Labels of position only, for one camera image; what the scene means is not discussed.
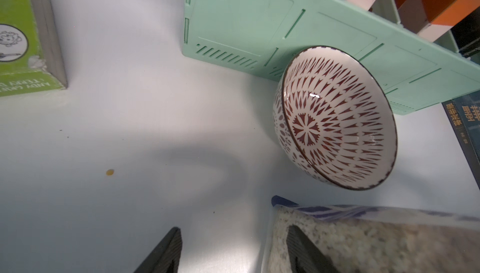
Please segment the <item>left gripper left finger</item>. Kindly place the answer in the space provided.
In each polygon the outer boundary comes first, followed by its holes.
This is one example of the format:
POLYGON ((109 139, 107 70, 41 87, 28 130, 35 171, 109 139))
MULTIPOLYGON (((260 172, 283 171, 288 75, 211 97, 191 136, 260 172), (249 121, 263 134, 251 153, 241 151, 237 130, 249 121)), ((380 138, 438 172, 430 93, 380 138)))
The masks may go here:
POLYGON ((182 248, 181 229, 173 227, 134 273, 177 273, 182 248))

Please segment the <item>white oats bag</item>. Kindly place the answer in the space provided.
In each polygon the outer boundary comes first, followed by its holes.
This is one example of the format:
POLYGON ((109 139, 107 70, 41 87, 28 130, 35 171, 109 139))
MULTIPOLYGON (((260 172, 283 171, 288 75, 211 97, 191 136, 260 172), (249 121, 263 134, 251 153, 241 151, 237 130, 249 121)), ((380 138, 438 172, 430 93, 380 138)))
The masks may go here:
POLYGON ((340 273, 477 273, 480 220, 400 207, 300 205, 278 195, 261 270, 292 273, 288 228, 299 227, 340 273))

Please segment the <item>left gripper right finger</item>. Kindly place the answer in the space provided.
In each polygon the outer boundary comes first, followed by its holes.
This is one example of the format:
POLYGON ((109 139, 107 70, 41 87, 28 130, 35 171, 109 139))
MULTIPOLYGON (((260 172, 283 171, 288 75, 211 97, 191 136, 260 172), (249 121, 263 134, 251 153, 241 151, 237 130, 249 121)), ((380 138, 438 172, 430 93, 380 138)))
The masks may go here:
POLYGON ((297 225, 289 226, 286 245, 293 273, 339 273, 297 225))

